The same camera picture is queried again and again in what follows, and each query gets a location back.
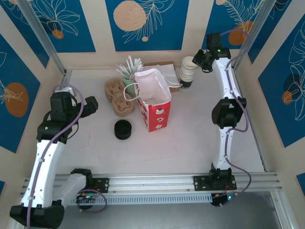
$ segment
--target metal pole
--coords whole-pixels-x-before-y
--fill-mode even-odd
[[[252,41],[254,41],[258,35],[258,33],[260,32],[262,26],[264,25],[267,17],[269,16],[270,11],[272,10],[273,6],[276,3],[276,0],[262,0],[264,1],[261,9],[259,10],[254,23],[249,31],[249,35],[252,39]],[[252,46],[252,44],[249,43],[249,40],[246,38],[244,43],[242,44],[242,47],[239,50],[239,53],[244,52],[248,46],[250,45],[250,47]],[[243,63],[244,59],[245,59],[246,55],[238,58],[234,64],[234,70],[235,72],[238,71],[238,68],[241,66],[241,64]]]
[[[58,71],[62,74],[62,77],[65,76],[65,68],[57,55],[57,52],[49,39],[46,31],[44,30],[42,24],[40,23],[39,19],[36,16],[30,2],[27,0],[16,0],[19,9],[23,13],[25,19],[28,21],[31,29],[34,31],[36,37],[42,44],[43,48],[47,52],[50,59],[54,62]]]

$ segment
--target beige circle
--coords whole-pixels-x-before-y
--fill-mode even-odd
[[[124,31],[135,31],[146,23],[143,8],[135,1],[121,2],[113,12],[116,25]]]
[[[224,5],[227,0],[216,0],[217,5]]]
[[[8,0],[10,3],[13,3],[14,5],[17,5],[16,0]]]

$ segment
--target bag handle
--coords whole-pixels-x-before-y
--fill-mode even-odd
[[[181,86],[183,85],[182,83],[172,83],[172,82],[170,82],[168,79],[165,78],[164,75],[163,75],[163,78],[164,78],[167,82],[169,82],[169,83],[171,83],[171,84],[178,85],[178,86],[168,86],[168,87],[176,88],[176,87],[181,87]]]
[[[127,86],[124,88],[123,95],[124,95],[124,99],[125,99],[126,101],[132,101],[132,100],[135,100],[135,99],[137,99],[137,98],[140,97],[140,96],[137,96],[137,97],[135,97],[135,98],[133,98],[133,99],[127,99],[127,98],[126,98],[126,95],[125,95],[125,90],[126,90],[126,88],[129,87],[130,85],[136,85],[136,84],[139,84],[139,83],[131,83],[131,84],[127,85]]]

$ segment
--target orange circle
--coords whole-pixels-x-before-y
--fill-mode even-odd
[[[238,25],[234,28],[234,30],[244,30],[249,32],[253,21],[246,21],[242,25]],[[231,45],[242,45],[246,36],[242,32],[231,32],[229,35],[229,43]]]
[[[289,105],[292,101],[292,94],[289,91],[285,91],[282,96],[284,104]]]
[[[28,110],[29,95],[27,89],[20,83],[10,83],[5,91],[5,105],[8,112],[15,117],[22,117]]]
[[[60,30],[53,30],[52,35],[57,38],[57,39],[62,39],[63,38],[63,33]]]

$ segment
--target red paper bag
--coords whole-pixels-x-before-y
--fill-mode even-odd
[[[137,99],[148,131],[166,127],[172,98],[166,79],[158,69],[135,73],[134,76],[135,99]]]

